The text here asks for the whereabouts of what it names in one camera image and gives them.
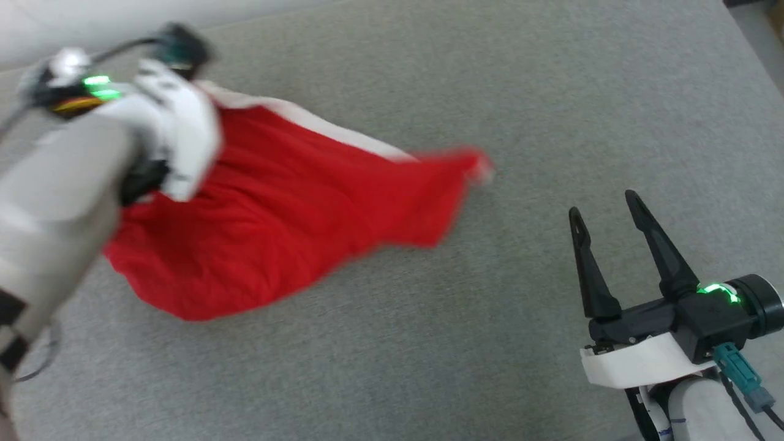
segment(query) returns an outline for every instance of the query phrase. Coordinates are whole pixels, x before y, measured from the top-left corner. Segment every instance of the teal connector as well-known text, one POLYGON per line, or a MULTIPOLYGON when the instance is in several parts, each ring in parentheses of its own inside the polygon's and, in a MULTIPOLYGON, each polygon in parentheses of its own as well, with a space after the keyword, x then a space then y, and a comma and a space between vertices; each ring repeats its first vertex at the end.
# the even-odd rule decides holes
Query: teal connector
POLYGON ((734 343, 719 344, 713 350, 713 361, 721 372, 735 384, 755 414, 776 402, 762 387, 762 377, 751 367, 734 343))

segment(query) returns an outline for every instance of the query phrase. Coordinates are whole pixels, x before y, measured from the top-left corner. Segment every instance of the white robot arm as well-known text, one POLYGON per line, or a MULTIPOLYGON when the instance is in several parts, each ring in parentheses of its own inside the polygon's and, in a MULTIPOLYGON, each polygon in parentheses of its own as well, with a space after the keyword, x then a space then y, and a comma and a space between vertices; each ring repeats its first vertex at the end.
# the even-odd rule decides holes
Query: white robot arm
POLYGON ((623 309, 609 292, 576 207, 569 211, 575 261, 593 344, 581 351, 588 381, 625 391, 645 441, 764 439, 755 413, 775 400, 740 354, 747 340, 784 328, 784 302, 767 280, 744 275, 700 284, 640 196, 626 203, 661 275, 662 297, 623 309))
POLYGON ((186 33, 175 26, 162 34, 179 57, 175 67, 158 48, 140 61, 132 84, 86 78, 89 61, 70 49, 36 83, 39 95, 52 97, 42 100, 50 110, 111 100, 50 133, 0 179, 0 441, 16 439, 18 366, 114 234, 122 205, 154 189, 187 201, 220 148, 216 111, 188 78, 197 67, 188 57, 200 57, 186 33))

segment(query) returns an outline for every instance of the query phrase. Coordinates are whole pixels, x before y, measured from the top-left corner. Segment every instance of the gray carpet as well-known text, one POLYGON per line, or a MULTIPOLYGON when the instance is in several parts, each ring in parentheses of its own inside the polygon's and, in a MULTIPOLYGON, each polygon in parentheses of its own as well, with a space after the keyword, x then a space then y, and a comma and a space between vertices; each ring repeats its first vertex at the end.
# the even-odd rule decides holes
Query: gray carpet
MULTIPOLYGON (((652 299, 629 187, 705 279, 784 286, 784 100, 720 2, 357 0, 207 35, 222 58, 208 76, 227 87, 407 149, 481 145, 498 179, 437 250, 383 250, 212 323, 147 307, 99 262, 62 314, 63 353, 16 390, 27 439, 634 434, 622 393, 580 366, 566 216, 579 205, 625 305, 652 299)), ((784 399, 784 335, 746 353, 784 399)))

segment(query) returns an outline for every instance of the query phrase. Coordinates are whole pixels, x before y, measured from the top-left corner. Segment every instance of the red towel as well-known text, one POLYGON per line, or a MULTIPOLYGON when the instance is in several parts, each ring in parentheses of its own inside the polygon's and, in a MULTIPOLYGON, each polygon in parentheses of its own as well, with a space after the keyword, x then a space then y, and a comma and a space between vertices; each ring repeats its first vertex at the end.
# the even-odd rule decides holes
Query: red towel
POLYGON ((203 87, 224 145, 202 189, 129 207, 105 249, 139 298, 181 319, 264 306, 384 243, 435 246, 467 181, 490 172, 475 149, 412 157, 292 103, 203 87))

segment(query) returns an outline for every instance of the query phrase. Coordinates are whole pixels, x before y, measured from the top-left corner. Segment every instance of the black cable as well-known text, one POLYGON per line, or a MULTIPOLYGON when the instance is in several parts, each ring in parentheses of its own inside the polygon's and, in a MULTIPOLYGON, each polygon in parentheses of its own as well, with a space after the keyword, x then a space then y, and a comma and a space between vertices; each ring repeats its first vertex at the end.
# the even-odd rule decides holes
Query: black cable
POLYGON ((738 398, 738 394, 735 393, 735 389, 732 387, 732 383, 730 379, 724 375, 724 372, 719 371, 719 378, 721 379, 721 384, 724 385, 724 389, 727 390, 727 394, 730 395, 732 399, 732 404, 735 404, 735 409, 738 410, 738 413, 741 414, 744 420, 746 420, 746 425, 749 426, 751 432, 754 436, 757 437, 760 441, 765 441, 765 437, 762 436, 760 429, 757 428, 757 425, 754 424, 754 421, 751 419, 751 415, 749 415, 749 411, 746 410, 746 407, 743 406, 743 403, 740 402, 740 398, 738 398))
POLYGON ((0 122, 0 143, 5 136, 22 121, 30 109, 31 107, 29 105, 21 105, 16 110, 12 111, 11 115, 8 115, 8 117, 0 122))
POLYGON ((784 421, 773 411, 770 406, 763 406, 762 410, 765 414, 773 421, 773 424, 777 425, 781 430, 784 430, 784 421))
POLYGON ((129 42, 124 42, 124 43, 120 44, 119 46, 115 46, 114 48, 109 49, 108 51, 106 51, 104 53, 99 53, 98 55, 93 56, 92 57, 92 62, 93 62, 93 65, 100 64, 100 63, 103 63, 104 61, 106 61, 106 60, 108 60, 108 59, 110 59, 110 58, 112 58, 114 56, 117 56, 117 55, 119 55, 121 53, 129 51, 129 50, 131 50, 131 49, 133 49, 133 48, 135 48, 137 46, 151 45, 151 44, 154 44, 154 43, 157 43, 157 42, 158 42, 158 39, 154 38, 154 37, 138 38, 136 40, 131 40, 129 42))
POLYGON ((30 372, 29 374, 25 374, 16 380, 16 383, 22 383, 24 381, 32 380, 36 378, 41 372, 46 370, 49 366, 52 365, 54 359, 57 357, 57 354, 60 352, 60 341, 62 340, 63 330, 60 326, 60 322, 53 320, 52 323, 49 325, 49 343, 46 344, 46 358, 44 359, 41 366, 39 366, 36 370, 30 372))

